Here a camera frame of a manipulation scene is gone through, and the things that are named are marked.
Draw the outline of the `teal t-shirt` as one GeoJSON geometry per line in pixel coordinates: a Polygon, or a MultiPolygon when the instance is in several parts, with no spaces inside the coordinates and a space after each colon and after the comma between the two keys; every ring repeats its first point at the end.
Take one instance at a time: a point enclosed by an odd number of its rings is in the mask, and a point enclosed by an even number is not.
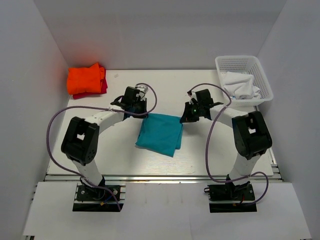
{"type": "Polygon", "coordinates": [[[180,119],[178,116],[150,113],[141,123],[135,145],[173,157],[182,144],[183,125],[180,119]]]}

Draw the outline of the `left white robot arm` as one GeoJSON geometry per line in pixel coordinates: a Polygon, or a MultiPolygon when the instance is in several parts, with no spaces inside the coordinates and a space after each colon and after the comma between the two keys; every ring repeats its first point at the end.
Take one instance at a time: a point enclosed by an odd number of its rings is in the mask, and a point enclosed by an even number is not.
{"type": "Polygon", "coordinates": [[[88,193],[99,200],[105,196],[105,179],[95,162],[99,135],[108,128],[133,117],[148,117],[145,84],[128,86],[124,95],[117,97],[110,107],[90,117],[73,117],[68,125],[61,145],[61,151],[76,166],[80,180],[88,186],[88,193]]]}

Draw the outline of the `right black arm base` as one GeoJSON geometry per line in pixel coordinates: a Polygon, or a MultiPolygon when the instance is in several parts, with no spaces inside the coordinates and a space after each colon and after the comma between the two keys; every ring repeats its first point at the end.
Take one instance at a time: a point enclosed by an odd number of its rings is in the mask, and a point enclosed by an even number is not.
{"type": "Polygon", "coordinates": [[[203,189],[208,194],[210,213],[254,213],[257,206],[250,182],[235,186],[232,182],[210,184],[203,189]]]}

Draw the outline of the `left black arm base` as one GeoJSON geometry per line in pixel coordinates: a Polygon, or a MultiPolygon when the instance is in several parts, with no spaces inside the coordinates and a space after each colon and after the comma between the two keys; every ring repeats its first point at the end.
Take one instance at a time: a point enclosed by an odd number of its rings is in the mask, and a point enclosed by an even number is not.
{"type": "Polygon", "coordinates": [[[125,185],[106,185],[105,189],[86,185],[82,180],[76,187],[73,212],[119,213],[125,203],[125,185]]]}

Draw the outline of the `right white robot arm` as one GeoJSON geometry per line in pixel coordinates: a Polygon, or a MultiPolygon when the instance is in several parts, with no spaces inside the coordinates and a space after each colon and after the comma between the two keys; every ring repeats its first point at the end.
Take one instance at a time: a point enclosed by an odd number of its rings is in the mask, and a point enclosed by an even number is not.
{"type": "Polygon", "coordinates": [[[260,111],[245,112],[229,108],[230,103],[214,102],[208,89],[188,91],[180,123],[195,123],[201,117],[215,125],[222,123],[233,131],[237,156],[224,183],[226,195],[236,200],[244,193],[257,161],[272,146],[272,138],[260,111]]]}

